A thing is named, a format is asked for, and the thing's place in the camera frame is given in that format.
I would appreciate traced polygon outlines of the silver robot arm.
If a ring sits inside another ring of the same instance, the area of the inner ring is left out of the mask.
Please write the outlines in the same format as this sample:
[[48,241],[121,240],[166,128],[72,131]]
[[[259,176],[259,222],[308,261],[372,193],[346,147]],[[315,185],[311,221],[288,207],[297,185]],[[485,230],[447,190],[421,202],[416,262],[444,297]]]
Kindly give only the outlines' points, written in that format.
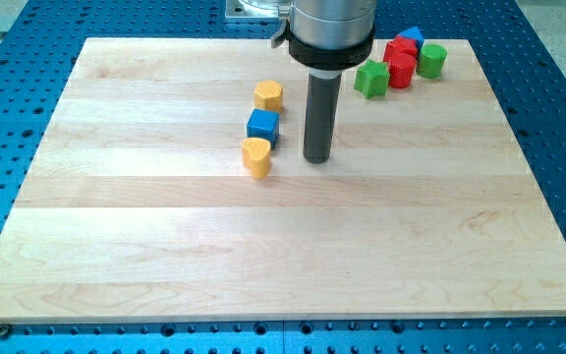
[[276,48],[288,43],[290,56],[308,69],[303,156],[328,160],[342,73],[370,55],[375,35],[376,0],[292,0]]

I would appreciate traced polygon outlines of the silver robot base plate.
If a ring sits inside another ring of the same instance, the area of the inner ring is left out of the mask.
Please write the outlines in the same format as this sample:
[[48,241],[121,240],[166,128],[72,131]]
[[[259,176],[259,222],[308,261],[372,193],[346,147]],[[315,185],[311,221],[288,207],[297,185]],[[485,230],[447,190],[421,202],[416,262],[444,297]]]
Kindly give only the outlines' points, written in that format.
[[289,14],[290,0],[225,0],[226,23],[278,22]]

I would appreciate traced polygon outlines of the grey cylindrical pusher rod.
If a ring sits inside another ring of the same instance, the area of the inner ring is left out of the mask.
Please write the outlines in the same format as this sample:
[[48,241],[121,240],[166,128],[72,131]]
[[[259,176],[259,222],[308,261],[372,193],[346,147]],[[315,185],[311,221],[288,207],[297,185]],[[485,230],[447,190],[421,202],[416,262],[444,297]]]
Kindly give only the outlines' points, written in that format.
[[340,72],[328,79],[309,74],[303,155],[310,163],[329,158],[340,84]]

